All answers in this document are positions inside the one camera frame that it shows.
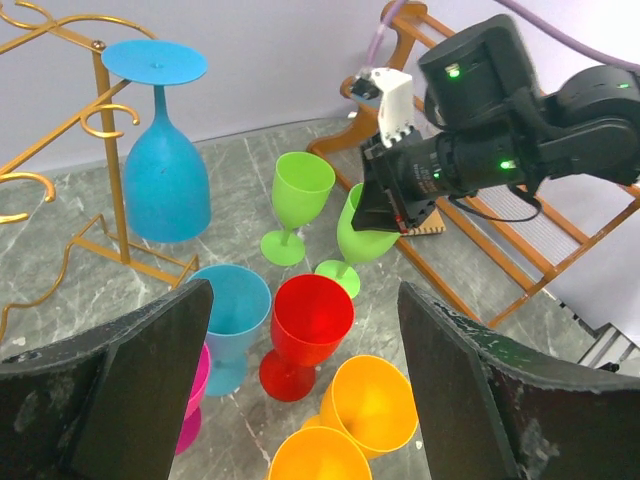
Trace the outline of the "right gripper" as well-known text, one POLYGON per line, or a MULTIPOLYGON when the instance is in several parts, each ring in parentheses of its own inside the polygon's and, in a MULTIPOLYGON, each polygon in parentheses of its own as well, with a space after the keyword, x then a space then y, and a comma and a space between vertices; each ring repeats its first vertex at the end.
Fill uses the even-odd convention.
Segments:
POLYGON ((424 139, 409 134, 385 148, 376 134, 362 143, 364 181, 355 207, 356 231, 406 235, 435 209, 435 200, 448 193, 435 175, 446 160, 448 134, 424 139))

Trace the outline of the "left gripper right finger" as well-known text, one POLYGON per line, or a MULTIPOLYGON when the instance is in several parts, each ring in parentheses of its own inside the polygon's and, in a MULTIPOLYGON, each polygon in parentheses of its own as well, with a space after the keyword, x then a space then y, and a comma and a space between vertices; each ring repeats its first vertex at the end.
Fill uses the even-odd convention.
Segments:
POLYGON ((635 479, 639 381, 563 361, 402 282, 397 310, 435 479, 635 479))

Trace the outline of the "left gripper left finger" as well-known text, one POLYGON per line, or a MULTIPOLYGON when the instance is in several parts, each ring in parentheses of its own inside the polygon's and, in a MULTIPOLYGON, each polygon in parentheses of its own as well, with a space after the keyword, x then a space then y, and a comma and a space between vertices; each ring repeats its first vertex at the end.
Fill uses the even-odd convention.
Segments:
POLYGON ((2 478, 168 478, 213 299, 193 280, 2 360, 2 478))

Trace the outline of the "green wine glass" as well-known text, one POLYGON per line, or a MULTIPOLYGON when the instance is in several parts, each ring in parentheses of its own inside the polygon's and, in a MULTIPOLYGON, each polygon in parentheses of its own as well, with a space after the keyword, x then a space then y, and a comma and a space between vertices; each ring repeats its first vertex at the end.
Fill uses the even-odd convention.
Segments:
POLYGON ((376 260, 389 251, 400 238, 399 233, 356 231, 352 227, 363 186, 363 183, 358 183, 350 189, 337 223, 336 238, 344 259, 322 261, 314 271, 315 274, 336 281, 352 299, 358 295, 361 287, 361 280, 354 265, 376 260))
POLYGON ((271 200, 282 229, 261 239, 260 249, 268 261, 289 267, 304 258, 305 245, 296 230, 321 213, 335 181, 333 168, 317 155, 288 152, 278 158, 271 200))

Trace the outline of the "light blue wine glass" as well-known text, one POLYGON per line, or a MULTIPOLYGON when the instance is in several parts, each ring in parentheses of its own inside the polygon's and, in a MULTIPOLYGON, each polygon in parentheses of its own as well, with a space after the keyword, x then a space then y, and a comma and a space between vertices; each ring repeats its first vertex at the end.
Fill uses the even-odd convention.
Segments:
POLYGON ((205 393, 226 396, 246 378, 246 353, 270 314, 272 294, 259 274, 236 264, 205 267, 191 278, 208 281, 214 295, 206 334, 211 371, 205 393))

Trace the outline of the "dark blue wine glass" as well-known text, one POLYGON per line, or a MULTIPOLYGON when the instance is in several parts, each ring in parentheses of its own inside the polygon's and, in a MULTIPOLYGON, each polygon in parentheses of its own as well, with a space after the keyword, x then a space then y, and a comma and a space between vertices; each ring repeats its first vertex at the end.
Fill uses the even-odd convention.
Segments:
POLYGON ((212 219, 208 173, 199 151, 171 122, 165 88, 201 78, 208 70, 206 58, 178 43, 144 39, 107 47, 102 62, 125 80, 153 87, 153 121, 132 146, 123 170, 130 229, 157 243, 197 237, 212 219))

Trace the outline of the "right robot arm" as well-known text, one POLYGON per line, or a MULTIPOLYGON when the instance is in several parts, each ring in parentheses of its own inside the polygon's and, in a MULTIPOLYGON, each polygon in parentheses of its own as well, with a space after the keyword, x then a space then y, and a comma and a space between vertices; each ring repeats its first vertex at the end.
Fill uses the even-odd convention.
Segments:
POLYGON ((441 197, 459 204, 507 187, 529 205, 546 179, 587 174, 630 186, 639 178, 639 77, 612 65, 579 72, 544 95, 514 21, 496 15, 419 61, 426 81, 423 138, 413 80, 393 68, 360 75, 352 95, 378 105, 377 133, 360 147, 357 231, 406 233, 441 197))

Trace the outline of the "magenta wine glass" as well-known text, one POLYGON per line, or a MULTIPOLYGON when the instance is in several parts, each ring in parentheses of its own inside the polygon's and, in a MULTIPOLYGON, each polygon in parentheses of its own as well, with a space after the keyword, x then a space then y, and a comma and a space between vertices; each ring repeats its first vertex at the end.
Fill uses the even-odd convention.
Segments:
POLYGON ((180 455, 186 451, 195 441, 200 432, 202 422, 200 405, 205 396, 210 371, 211 356, 207 344, 204 343, 194 375, 180 436, 175 449, 175 455, 180 455))

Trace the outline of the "right orange wine glass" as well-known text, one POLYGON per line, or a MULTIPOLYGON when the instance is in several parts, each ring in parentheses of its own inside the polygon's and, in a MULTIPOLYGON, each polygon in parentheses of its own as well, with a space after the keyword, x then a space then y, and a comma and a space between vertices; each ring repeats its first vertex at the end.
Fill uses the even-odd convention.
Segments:
POLYGON ((303 426, 336 429, 373 460, 405 446, 418 423, 412 387, 402 372, 381 357, 357 355, 340 365, 319 413, 303 426))

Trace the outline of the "orange wine glass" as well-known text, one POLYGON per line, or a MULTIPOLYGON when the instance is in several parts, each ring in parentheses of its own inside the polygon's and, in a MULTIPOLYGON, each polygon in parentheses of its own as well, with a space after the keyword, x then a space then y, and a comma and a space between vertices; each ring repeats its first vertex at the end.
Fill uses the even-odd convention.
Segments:
POLYGON ((373 460, 405 446, 418 423, 412 387, 402 372, 381 357, 357 355, 340 365, 319 413, 303 426, 336 429, 373 460))
POLYGON ((371 480, 369 462, 345 434, 328 427, 303 428, 278 448, 266 479, 371 480))

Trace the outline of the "orange wooden tiered rack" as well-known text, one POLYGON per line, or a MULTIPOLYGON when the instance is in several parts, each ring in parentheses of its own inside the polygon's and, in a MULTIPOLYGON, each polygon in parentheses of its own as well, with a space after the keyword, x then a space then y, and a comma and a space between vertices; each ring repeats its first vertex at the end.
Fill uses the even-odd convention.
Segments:
MULTIPOLYGON (((603 52, 595 50, 585 44, 578 42, 572 37, 561 40, 563 32, 552 32, 552 25, 545 23, 541 17, 536 16, 532 12, 526 10, 516 1, 496 1, 514 13, 524 18, 526 21, 536 26, 539 30, 554 38, 556 41, 563 43, 568 48, 589 57, 600 63, 607 62, 623 62, 621 59, 608 56, 603 52)), ((402 70, 409 58, 409 54, 416 42, 421 43, 425 47, 433 47, 435 42, 423 33, 419 32, 419 25, 426 24, 430 28, 436 30, 445 37, 450 37, 454 32, 444 24, 436 20, 428 13, 426 4, 418 1, 389 1, 382 10, 380 16, 381 25, 396 31, 397 41, 393 54, 388 62, 391 67, 399 67, 402 70)), ((374 133, 374 127, 377 128, 377 110, 373 107, 364 106, 364 103, 358 103, 358 110, 355 119, 340 134, 333 136, 321 137, 312 141, 307 151, 329 161, 328 156, 338 151, 347 150, 357 146, 361 141, 365 140, 368 134, 374 133)), ((337 182, 340 186, 349 190, 352 184, 330 161, 330 166, 337 175, 337 182)), ((507 246, 515 248, 515 251, 527 260, 535 269, 542 273, 539 281, 534 282, 524 271, 523 267, 517 266, 511 257, 508 257, 506 250, 498 246, 494 240, 490 240, 486 233, 480 233, 480 224, 472 221, 471 213, 463 214, 457 207, 452 206, 446 200, 437 200, 437 209, 446 215, 453 223, 460 228, 485 254, 487 254, 494 263, 496 263, 515 283, 523 290, 523 295, 514 301, 502 313, 497 315, 489 322, 489 326, 495 327, 504 321, 509 315, 521 308, 535 294, 546 288, 553 280, 564 273, 571 265, 579 260, 586 252, 595 247, 597 243, 603 240, 608 234, 614 231, 624 220, 631 217, 632 214, 639 211, 639 186, 619 185, 618 189, 624 190, 633 197, 629 205, 603 226, 598 232, 592 236, 587 236, 578 227, 565 218, 560 212, 554 209, 550 204, 541 201, 543 207, 542 217, 549 220, 551 224, 557 227, 563 235, 568 236, 578 244, 578 247, 561 262, 552 264, 536 249, 530 242, 516 231, 513 227, 515 223, 498 222, 497 220, 488 220, 489 233, 496 233, 499 240, 506 241, 507 246)), ((426 260, 410 246, 407 240, 398 240, 396 246, 411 261, 411 263, 419 270, 419 272, 435 285, 439 293, 444 294, 447 300, 452 300, 454 306, 462 307, 465 313, 471 313, 469 307, 453 293, 453 290, 447 286, 433 270, 428 266, 426 260)))

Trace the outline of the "red wine glass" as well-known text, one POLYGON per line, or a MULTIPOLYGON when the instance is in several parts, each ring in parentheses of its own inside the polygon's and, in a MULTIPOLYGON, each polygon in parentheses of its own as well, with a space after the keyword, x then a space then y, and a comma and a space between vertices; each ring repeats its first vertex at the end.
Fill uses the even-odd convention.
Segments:
POLYGON ((259 367, 265 392, 281 402, 307 396, 316 381, 315 367, 334 353, 354 321, 353 301, 336 281, 313 273, 286 280, 273 302, 273 348, 259 367))

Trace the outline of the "left orange wine glass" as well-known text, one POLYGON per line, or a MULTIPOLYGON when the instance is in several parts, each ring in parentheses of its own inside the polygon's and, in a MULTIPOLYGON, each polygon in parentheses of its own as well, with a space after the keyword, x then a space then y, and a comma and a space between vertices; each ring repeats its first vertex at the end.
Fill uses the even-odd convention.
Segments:
POLYGON ((278 448, 266 479, 371 480, 369 462, 345 434, 328 427, 303 428, 278 448))

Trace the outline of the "brown spiral notebook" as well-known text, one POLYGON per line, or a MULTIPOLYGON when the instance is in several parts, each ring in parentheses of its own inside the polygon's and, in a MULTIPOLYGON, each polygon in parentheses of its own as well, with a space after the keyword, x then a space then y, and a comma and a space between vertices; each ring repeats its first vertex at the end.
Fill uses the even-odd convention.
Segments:
POLYGON ((407 236, 435 235, 446 231, 446 226, 440 212, 435 208, 431 214, 418 226, 412 228, 407 236))

